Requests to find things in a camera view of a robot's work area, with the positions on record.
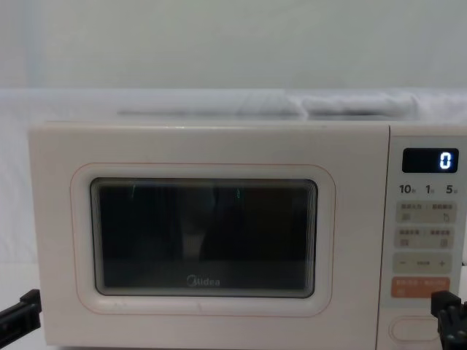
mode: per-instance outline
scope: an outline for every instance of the white wall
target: white wall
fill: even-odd
[[[0,20],[19,33],[0,33],[3,87],[467,82],[465,0],[2,0]]]

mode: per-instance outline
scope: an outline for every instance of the number 0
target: number 0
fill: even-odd
[[[449,152],[442,152],[439,158],[439,167],[443,170],[451,167],[451,154]]]

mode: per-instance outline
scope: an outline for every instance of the number label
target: number label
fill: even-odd
[[[449,152],[442,152],[439,157],[439,168],[447,170],[451,168],[452,155]]]
[[[401,189],[401,193],[412,193],[412,186],[409,184],[401,184],[399,188]]]

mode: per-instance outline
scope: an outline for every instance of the orange button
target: orange button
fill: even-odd
[[[393,277],[393,298],[430,298],[431,293],[449,290],[447,277]]]

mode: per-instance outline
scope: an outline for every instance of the white microwave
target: white microwave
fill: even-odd
[[[31,171],[49,344],[440,349],[467,126],[46,123]]]

